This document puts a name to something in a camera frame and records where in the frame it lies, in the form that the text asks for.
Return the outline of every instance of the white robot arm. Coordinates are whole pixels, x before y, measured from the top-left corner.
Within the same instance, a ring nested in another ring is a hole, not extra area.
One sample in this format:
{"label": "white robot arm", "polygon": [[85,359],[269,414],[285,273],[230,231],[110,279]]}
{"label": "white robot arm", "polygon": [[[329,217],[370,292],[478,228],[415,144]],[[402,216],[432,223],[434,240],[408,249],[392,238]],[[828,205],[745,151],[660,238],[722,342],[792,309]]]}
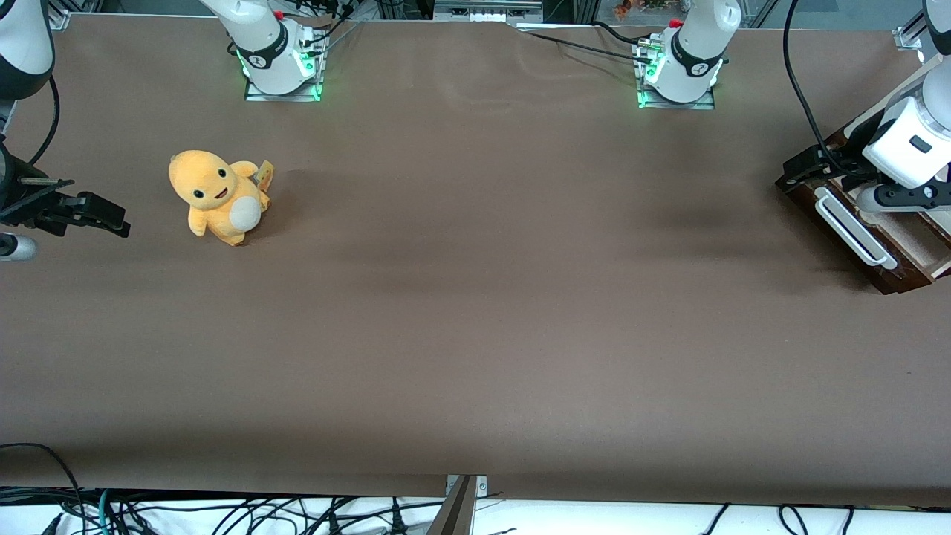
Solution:
{"label": "white robot arm", "polygon": [[231,36],[248,79],[262,92],[283,95],[316,72],[306,43],[314,32],[291,19],[278,20],[265,0],[201,0]]}
{"label": "white robot arm", "polygon": [[951,185],[939,179],[951,162],[951,0],[922,3],[942,61],[856,126],[844,146],[813,146],[787,161],[783,188],[839,176],[864,211],[951,209]]}
{"label": "white robot arm", "polygon": [[661,42],[663,56],[645,83],[674,103],[698,100],[716,81],[723,53],[742,19],[736,0],[693,2],[682,27],[651,37]]}
{"label": "white robot arm", "polygon": [[46,0],[0,0],[0,100],[32,96],[53,71]]}
{"label": "white robot arm", "polygon": [[951,161],[951,0],[924,0],[924,14],[944,61],[892,98],[862,151],[908,189],[931,181]]}

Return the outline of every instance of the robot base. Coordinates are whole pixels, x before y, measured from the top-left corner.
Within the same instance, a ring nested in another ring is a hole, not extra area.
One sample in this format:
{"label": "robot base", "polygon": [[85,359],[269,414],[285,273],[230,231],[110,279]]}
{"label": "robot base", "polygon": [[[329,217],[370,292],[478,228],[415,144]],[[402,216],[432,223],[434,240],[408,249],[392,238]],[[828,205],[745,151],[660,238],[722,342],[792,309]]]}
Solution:
{"label": "robot base", "polygon": [[[829,136],[844,145],[844,129]],[[779,188],[883,294],[934,284],[951,274],[951,212],[866,212],[840,179],[811,178]]]}
{"label": "robot base", "polygon": [[[323,94],[323,75],[327,70],[327,51],[330,45],[330,39],[325,37],[326,33],[325,30],[313,30],[314,38],[320,41],[301,50],[299,55],[301,69],[312,70],[313,75],[300,87],[283,95],[268,94],[252,84],[245,72],[244,77],[248,81],[244,89],[244,100],[248,102],[319,102]],[[304,57],[304,54],[313,55],[313,57]]]}
{"label": "robot base", "polygon": [[[652,62],[656,61],[658,50],[651,47],[648,43],[642,43],[631,45],[631,52],[634,57],[638,58],[648,58]],[[670,100],[664,98],[657,92],[657,89],[648,85],[644,79],[648,75],[648,71],[653,69],[653,63],[641,63],[638,61],[634,62],[634,76],[637,78],[637,107],[638,108],[662,108],[662,109],[713,109],[713,89],[707,89],[707,92],[704,93],[704,96],[700,97],[698,100],[688,103],[680,104],[677,102],[671,102]]]}

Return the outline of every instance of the white floor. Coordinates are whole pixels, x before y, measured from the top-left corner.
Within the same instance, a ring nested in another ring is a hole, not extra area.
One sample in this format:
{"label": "white floor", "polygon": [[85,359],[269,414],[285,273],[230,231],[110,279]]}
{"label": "white floor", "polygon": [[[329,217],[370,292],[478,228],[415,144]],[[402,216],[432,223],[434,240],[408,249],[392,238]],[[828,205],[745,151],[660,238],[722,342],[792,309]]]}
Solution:
{"label": "white floor", "polygon": [[[430,502],[432,498],[401,498],[402,505]],[[328,499],[305,500],[307,512],[319,516],[329,505]],[[216,502],[162,502],[171,507],[231,505],[240,501]],[[390,508],[389,498],[361,498],[344,507],[338,514],[365,514]],[[300,511],[297,504],[292,510]],[[477,504],[473,535],[497,535],[510,530],[513,535],[698,535],[703,533],[718,505],[680,504],[609,504],[584,502],[542,502],[515,500],[480,500]],[[812,535],[841,533],[846,511],[833,508],[799,507],[808,532]],[[0,506],[0,535],[35,535],[41,533],[49,521],[60,512],[55,505]],[[160,535],[208,535],[227,514],[227,510],[201,512],[146,511],[143,515]],[[407,525],[432,521],[437,507],[407,509],[401,514]],[[90,508],[90,516],[96,512]],[[278,516],[297,521],[292,526],[284,521],[266,521],[255,529],[255,535],[294,535],[295,528],[303,530],[300,517],[291,513]],[[789,522],[798,526],[789,515]],[[81,529],[77,518],[64,515],[58,535],[68,535]],[[378,534],[387,524],[379,519],[360,522],[344,531],[344,535]],[[243,533],[247,521],[237,525],[231,535]],[[317,535],[326,535],[325,525]],[[90,526],[90,534],[97,534]],[[857,510],[849,535],[946,535],[951,533],[951,513],[932,513],[892,510]],[[714,535],[785,535],[779,523],[775,506],[732,505],[724,514]]]}

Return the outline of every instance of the mounting plate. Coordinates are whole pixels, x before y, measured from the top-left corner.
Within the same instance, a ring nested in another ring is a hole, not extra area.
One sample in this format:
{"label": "mounting plate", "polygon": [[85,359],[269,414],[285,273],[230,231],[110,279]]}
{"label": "mounting plate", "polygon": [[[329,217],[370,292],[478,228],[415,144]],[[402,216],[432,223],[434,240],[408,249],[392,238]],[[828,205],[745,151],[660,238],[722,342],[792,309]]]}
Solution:
{"label": "mounting plate", "polygon": [[[458,475],[446,476],[446,496],[453,490],[453,485],[459,479]],[[475,476],[475,496],[485,498],[489,495],[489,476]]]}

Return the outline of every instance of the plush toy arm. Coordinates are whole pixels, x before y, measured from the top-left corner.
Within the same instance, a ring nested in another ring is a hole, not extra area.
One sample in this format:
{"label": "plush toy arm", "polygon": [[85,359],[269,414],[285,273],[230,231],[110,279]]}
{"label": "plush toy arm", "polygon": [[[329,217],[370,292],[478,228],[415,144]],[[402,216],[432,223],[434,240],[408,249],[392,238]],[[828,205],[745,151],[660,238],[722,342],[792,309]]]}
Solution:
{"label": "plush toy arm", "polygon": [[254,173],[258,172],[258,166],[252,162],[235,162],[231,164],[231,169],[234,170],[238,176],[243,176],[244,178],[251,178],[254,176]]}
{"label": "plush toy arm", "polygon": [[204,228],[207,227],[207,224],[203,212],[194,208],[188,210],[188,227],[196,236],[204,236]]}

